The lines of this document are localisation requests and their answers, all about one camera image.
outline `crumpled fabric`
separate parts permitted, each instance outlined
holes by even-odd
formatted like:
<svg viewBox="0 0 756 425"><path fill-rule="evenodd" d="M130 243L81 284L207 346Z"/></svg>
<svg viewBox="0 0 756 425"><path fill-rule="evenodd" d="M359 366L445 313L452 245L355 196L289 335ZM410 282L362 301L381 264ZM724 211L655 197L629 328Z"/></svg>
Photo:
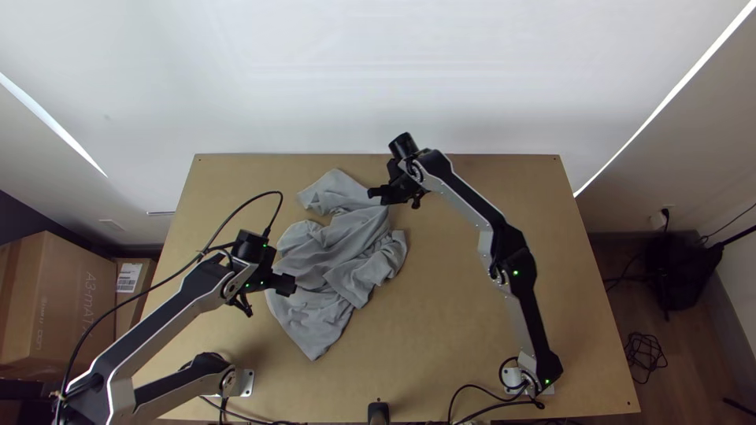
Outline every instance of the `crumpled fabric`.
<svg viewBox="0 0 756 425"><path fill-rule="evenodd" d="M333 169L297 195L305 209L333 215L331 224L292 224L278 241L275 273L296 278L290 297L265 292L270 312L310 360L341 336L355 308L404 264L404 231L389 228L388 207L346 173Z"/></svg>

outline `wooden table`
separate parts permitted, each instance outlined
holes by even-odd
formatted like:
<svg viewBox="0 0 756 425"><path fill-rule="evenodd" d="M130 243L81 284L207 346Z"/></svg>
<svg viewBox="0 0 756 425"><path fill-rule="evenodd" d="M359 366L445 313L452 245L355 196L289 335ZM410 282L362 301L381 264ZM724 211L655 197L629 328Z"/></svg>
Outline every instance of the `wooden table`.
<svg viewBox="0 0 756 425"><path fill-rule="evenodd" d="M638 412L622 344L595 259L559 157L451 155L463 179L519 227L535 256L535 285L552 350L565 372L556 395L531 405L502 408L488 419L594 416ZM155 275L170 275L200 249L239 204L264 190L286 196L271 234L275 243L299 220L326 224L295 200L332 168L366 187L387 182L384 155L198 155L191 166ZM262 231L275 197L241 212L217 242L240 228ZM404 229L409 254L398 276L377 288L355 311L342 337L309 361L272 317L263 294L253 294L247 319L228 307L197 318L135 377L141 385L177 370L195 354L220 353L256 371L249 398L232 398L232 411L260 419L362 422L378 397L395 421L446 420L452 393L477 383L503 394L498 367L519 353L504 297L491 286L476 253L477 232L450 205L430 194L422 207L391 207L393 228ZM144 314L173 294L180 281L149 295ZM458 397L454 418L493 400L471 390ZM164 416L217 420L194 400Z"/></svg>

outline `metal bracket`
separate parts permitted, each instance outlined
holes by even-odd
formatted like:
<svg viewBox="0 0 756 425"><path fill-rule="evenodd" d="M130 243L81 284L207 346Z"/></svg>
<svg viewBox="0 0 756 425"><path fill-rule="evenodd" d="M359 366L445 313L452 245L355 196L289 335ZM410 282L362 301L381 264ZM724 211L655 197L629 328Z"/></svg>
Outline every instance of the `metal bracket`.
<svg viewBox="0 0 756 425"><path fill-rule="evenodd" d="M252 387L254 386L254 370L239 369L231 373L233 375L227 375L224 382L221 383L221 388L224 388L224 383L230 386L228 391L224 391L222 397L251 397ZM221 394L210 394L204 397L221 397Z"/></svg>
<svg viewBox="0 0 756 425"><path fill-rule="evenodd" d="M514 395L520 392L520 389L517 390L510 390L506 386L511 387L519 387L522 385L523 381L528 382L528 385L525 387L525 393L531 397L535 397L534 394L534 383L531 382L530 378L524 373L522 373L522 370L520 368L502 368L502 382L504 383L504 391L509 395ZM538 395L554 395L554 385L548 386L542 393Z"/></svg>

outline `white wall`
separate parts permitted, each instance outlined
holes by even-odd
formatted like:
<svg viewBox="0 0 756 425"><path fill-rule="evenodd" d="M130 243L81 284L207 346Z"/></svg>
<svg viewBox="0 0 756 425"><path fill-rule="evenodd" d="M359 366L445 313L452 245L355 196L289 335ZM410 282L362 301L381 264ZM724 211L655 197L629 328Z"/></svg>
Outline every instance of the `white wall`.
<svg viewBox="0 0 756 425"><path fill-rule="evenodd" d="M161 242L144 212L175 208L195 153L386 152L403 131L447 152L559 153L577 188L745 4L4 0L0 72L110 180L26 157L53 139L3 109L0 167L19 174L0 189L113 242ZM117 217L128 234L92 221Z"/></svg>
<svg viewBox="0 0 756 425"><path fill-rule="evenodd" d="M748 200L717 219L701 226L699 232L707 235L724 226L732 218L756 202L756 185L751 184ZM740 217L735 223L711 237L710 244L727 239L756 224L756 209ZM743 237L724 248L717 274L740 320L750 347L756 354L756 233Z"/></svg>
<svg viewBox="0 0 756 425"><path fill-rule="evenodd" d="M577 198L588 231L650 231L664 204L673 230L706 235L756 202L756 17L751 14L691 82ZM756 223L756 212L711 239ZM756 353L756 235L717 268Z"/></svg>

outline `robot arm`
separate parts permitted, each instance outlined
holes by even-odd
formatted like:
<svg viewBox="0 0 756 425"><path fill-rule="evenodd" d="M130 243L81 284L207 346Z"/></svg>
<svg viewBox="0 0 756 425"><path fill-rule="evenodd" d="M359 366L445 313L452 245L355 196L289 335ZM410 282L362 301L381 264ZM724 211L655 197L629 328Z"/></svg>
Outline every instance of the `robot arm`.
<svg viewBox="0 0 756 425"><path fill-rule="evenodd" d="M100 354L70 382L60 423L147 423L198 395L249 397L254 372L239 369L216 353L202 353L178 372L134 388L132 376L200 313L234 305L252 316L246 294L296 290L290 275L276 275L276 250L266 237L240 231L228 263L224 254L197 264L179 290Z"/></svg>
<svg viewBox="0 0 756 425"><path fill-rule="evenodd" d="M428 192L445 197L480 232L478 254L494 286L505 294L507 310L521 344L517 363L530 381L534 397L554 383L562 373L559 357L549 348L533 288L536 263L522 232L509 225L503 214L454 173L449 158L438 150L419 150L409 133L389 145L393 158L387 167L388 185L368 190L390 205L420 200Z"/></svg>

